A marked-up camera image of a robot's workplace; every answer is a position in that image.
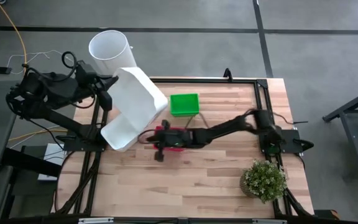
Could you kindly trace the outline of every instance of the gray floor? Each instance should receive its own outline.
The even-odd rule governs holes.
[[[358,30],[356,0],[259,0],[259,4],[266,29]],[[19,26],[257,27],[252,0],[8,0],[5,8]],[[1,12],[0,25],[9,25]],[[94,35],[22,32],[27,52],[71,50],[92,65],[88,42]],[[266,77],[258,34],[126,35],[139,67],[150,76],[220,77],[229,67],[235,77]],[[358,35],[266,35],[266,39],[273,75],[285,79],[294,120],[309,121],[298,129],[302,138],[315,143],[305,154],[314,208],[335,209],[342,219],[358,221],[358,180],[343,178],[357,169],[357,158],[339,120],[325,124],[321,119],[358,95]],[[0,66],[6,66],[10,55],[21,53],[15,33],[0,31]],[[18,58],[11,61],[14,72],[20,71],[20,63]],[[55,53],[50,60],[39,55],[31,65],[66,72]],[[5,79],[20,80],[21,76],[0,76]],[[74,110],[63,112],[73,116]],[[35,130],[32,124],[18,120],[12,136]],[[43,135],[26,144],[46,142],[51,139]],[[29,201],[22,204],[33,205]]]

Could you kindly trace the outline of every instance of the wooden tabletop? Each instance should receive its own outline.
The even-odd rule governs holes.
[[[198,93],[200,112],[209,126],[256,107],[250,84],[158,83],[157,86],[167,97]],[[283,79],[268,79],[268,89],[274,112],[292,121]],[[90,100],[85,100],[83,105],[88,103]],[[92,112],[93,108],[77,109],[74,119],[88,124]],[[117,114],[118,111],[112,110],[108,120]],[[159,125],[162,119],[172,126],[184,127],[189,118],[174,118],[168,106],[148,129]],[[283,129],[292,128],[277,116],[275,121]],[[205,124],[196,116],[189,127],[205,127]],[[239,188],[241,170],[250,168],[254,159],[264,160],[257,136],[236,132],[215,139],[202,149],[165,151],[164,162],[155,161],[154,152],[152,146],[142,144],[135,144],[126,152],[108,147],[101,158],[92,216],[273,218],[272,203],[263,204],[258,198],[245,196]],[[58,208],[78,185],[83,157],[83,152],[74,153],[63,168],[58,183]],[[302,162],[294,155],[282,157],[288,188],[313,213]]]

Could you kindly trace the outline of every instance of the cable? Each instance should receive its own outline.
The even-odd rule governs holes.
[[[55,125],[55,126],[49,127],[48,129],[57,128],[57,127],[60,127],[60,126],[59,126],[59,125]],[[14,147],[16,147],[16,146],[22,144],[23,142],[25,142],[25,141],[29,140],[30,138],[34,137],[35,135],[36,135],[36,134],[33,134],[33,135],[31,135],[31,136],[29,136],[29,137],[27,137],[27,138],[21,140],[20,142],[16,143],[15,145],[11,146],[10,148],[13,149]]]
[[[12,24],[13,28],[15,29],[16,31],[16,34],[17,36],[19,37],[20,39],[20,43],[22,44],[22,47],[23,47],[23,52],[24,52],[24,63],[27,64],[27,53],[25,52],[25,46],[24,46],[24,42],[23,42],[23,39],[22,39],[22,36],[20,35],[19,31],[17,30],[15,24],[12,22],[11,18],[8,16],[8,14],[5,12],[4,8],[0,5],[0,9],[2,10],[2,12],[5,14],[6,18],[9,20],[9,22]]]
[[[47,59],[50,59],[50,57],[49,57],[47,54],[49,54],[49,53],[51,53],[51,52],[56,52],[56,53],[58,53],[58,54],[60,54],[60,55],[63,55],[63,53],[61,53],[61,52],[59,52],[59,51],[57,51],[57,50],[50,50],[50,51],[48,51],[48,52],[27,53],[27,55],[35,54],[35,56],[32,57],[27,63],[30,63],[33,59],[35,59],[35,58],[36,58],[38,55],[40,55],[40,54],[43,54]],[[9,64],[10,64],[10,62],[11,62],[11,60],[12,60],[13,57],[23,57],[23,56],[24,56],[24,55],[11,55],[11,56],[9,57],[9,60],[7,61],[6,67],[9,67]],[[70,59],[70,58],[68,58],[68,57],[65,57],[65,58],[66,58],[67,60],[71,61],[71,62],[74,62],[72,59]],[[11,72],[11,74],[19,75],[19,74],[21,74],[22,72],[24,72],[24,68],[23,68],[20,72],[17,72],[17,73]]]
[[[303,160],[303,158],[298,154],[298,153],[294,153],[297,157],[299,157],[299,159],[301,159],[302,164],[303,164],[303,169],[306,170],[306,166],[305,166],[305,162]]]
[[[186,126],[185,126],[185,129],[187,129],[187,127],[188,127],[189,124],[190,124],[190,121],[192,121],[195,116],[196,116],[196,115],[192,116],[192,117],[187,121]]]
[[[50,154],[46,154],[46,155],[42,155],[42,156],[39,156],[39,157],[37,157],[37,158],[39,158],[39,159],[41,159],[41,158],[44,158],[44,157],[46,157],[46,156],[51,156],[51,155],[54,155],[54,154],[58,154],[58,153],[60,153],[60,152],[62,152],[63,150],[60,150],[60,151],[57,151],[57,152],[54,152],[54,153],[50,153]]]
[[[67,130],[59,130],[59,129],[50,129],[49,131],[51,131],[51,132],[64,132],[64,133],[67,132]],[[48,132],[48,131],[47,130],[34,131],[32,133],[23,134],[22,136],[19,136],[19,137],[11,138],[8,141],[18,140],[18,139],[27,137],[27,136],[32,135],[32,134],[42,134],[42,133],[46,133],[46,132]]]
[[[78,105],[76,105],[75,103],[70,103],[71,105],[73,105],[73,106],[75,106],[76,108],[79,108],[79,109],[88,109],[88,108],[90,108],[91,106],[93,106],[94,105],[94,102],[96,101],[96,96],[95,96],[95,94],[93,95],[93,101],[92,101],[92,103],[90,104],[90,105],[88,105],[88,106],[78,106]]]
[[[209,128],[208,123],[206,122],[204,115],[203,115],[201,112],[198,113],[198,114],[200,115],[201,119],[203,119],[205,126],[206,126],[207,128]],[[194,118],[195,116],[196,116],[196,115],[192,116],[192,117],[187,121],[186,126],[185,126],[185,129],[189,126],[190,121],[193,120],[193,118]]]
[[[141,137],[142,135],[144,135],[144,134],[147,133],[147,132],[151,132],[151,131],[158,131],[158,130],[157,130],[157,129],[148,129],[148,130],[145,130],[145,131],[141,132],[141,133],[137,136],[137,141],[138,141],[139,143],[141,143],[141,144],[153,144],[153,143],[158,143],[158,141],[156,141],[156,142],[143,142],[143,141],[140,140],[140,137]]]
[[[72,57],[73,57],[73,66],[68,66],[65,62],[65,59],[66,59],[66,55],[67,54],[70,54]],[[27,68],[27,70],[24,72],[24,76],[26,77],[30,71],[33,71],[34,73],[36,73],[37,75],[43,77],[44,79],[47,79],[47,80],[50,80],[52,82],[62,82],[62,81],[65,81],[67,79],[69,79],[75,72],[77,66],[78,66],[78,62],[77,62],[77,58],[75,57],[75,55],[72,53],[72,52],[64,52],[63,55],[62,55],[62,62],[63,64],[68,67],[68,68],[71,68],[71,71],[69,72],[68,75],[66,75],[64,78],[62,79],[59,79],[59,80],[56,80],[54,79],[53,77],[51,77],[52,75],[56,75],[56,73],[51,73],[51,76],[48,76],[42,72],[39,72],[38,70],[36,70],[35,68],[32,68],[32,67],[29,67],[27,64],[23,64],[22,66],[24,68]]]
[[[172,223],[174,221],[177,221],[177,219],[161,220],[161,221],[153,222],[153,223],[147,223],[147,222],[123,222],[123,223],[130,223],[130,224],[159,224],[159,223]]]
[[[68,55],[68,54],[70,54],[73,57],[73,66],[69,66],[69,65],[66,64],[65,59],[66,59],[66,55]],[[64,64],[64,66],[66,66],[67,68],[71,68],[71,71],[69,72],[69,74],[66,77],[62,78],[61,80],[54,80],[54,82],[62,82],[62,81],[67,80],[68,78],[70,78],[74,74],[74,72],[75,72],[75,70],[76,70],[76,68],[78,66],[77,58],[75,57],[73,52],[70,52],[70,51],[64,52],[62,54],[62,62]]]
[[[55,209],[55,212],[58,210],[58,209],[57,209],[57,189],[58,189],[60,174],[62,174],[62,170],[63,170],[63,167],[64,167],[66,161],[68,160],[68,158],[70,158],[70,156],[71,156],[73,153],[74,153],[74,151],[73,151],[73,152],[70,152],[69,154],[67,154],[66,158],[64,158],[64,160],[63,160],[63,162],[62,162],[62,168],[60,169],[59,175],[57,176],[57,180],[56,180],[56,190],[55,190],[55,195],[54,195],[54,197],[53,197],[53,200],[54,200],[54,202],[53,202],[53,207],[54,207],[54,209]]]
[[[283,119],[284,119],[284,121],[285,121],[287,124],[301,124],[301,123],[309,123],[309,121],[297,121],[297,122],[291,123],[291,122],[288,122],[288,121],[287,121],[287,119],[285,119],[285,117],[284,117],[283,115],[280,115],[280,114],[275,113],[275,112],[273,112],[273,114],[274,114],[274,115],[276,115],[276,116],[279,116],[279,117],[283,118]]]
[[[48,159],[44,159],[45,161],[47,161],[47,160],[49,160],[49,159],[54,159],[54,158],[59,158],[59,159],[63,159],[62,157],[60,157],[60,156],[53,156],[53,157],[50,157],[50,158],[48,158]]]
[[[46,131],[48,131],[49,134],[52,136],[53,141],[55,141],[55,143],[60,147],[60,149],[63,150],[63,147],[59,144],[59,142],[57,142],[57,140],[55,139],[55,136],[53,135],[53,133],[52,133],[51,131],[49,131],[49,129],[47,129],[46,127],[44,127],[44,126],[42,126],[42,125],[40,125],[40,124],[37,124],[36,122],[32,121],[31,119],[28,119],[28,121],[30,121],[31,123],[37,125],[37,126],[40,127],[40,128],[44,128]]]

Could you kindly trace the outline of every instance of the green bin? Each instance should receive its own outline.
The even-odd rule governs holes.
[[[171,95],[170,101],[173,116],[194,116],[200,112],[197,93]]]

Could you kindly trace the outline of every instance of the orange cable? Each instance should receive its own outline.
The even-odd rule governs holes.
[[[16,31],[16,34],[19,36],[20,42],[22,43],[22,47],[23,47],[23,52],[24,52],[24,64],[27,64],[27,52],[25,51],[25,46],[24,46],[24,42],[22,39],[22,36],[20,35],[19,31],[17,30],[15,24],[12,22],[11,18],[8,16],[8,14],[6,13],[6,11],[4,10],[4,8],[1,6],[0,4],[0,9],[2,10],[2,12],[5,14],[6,18],[9,20],[9,22],[12,24],[13,28]]]

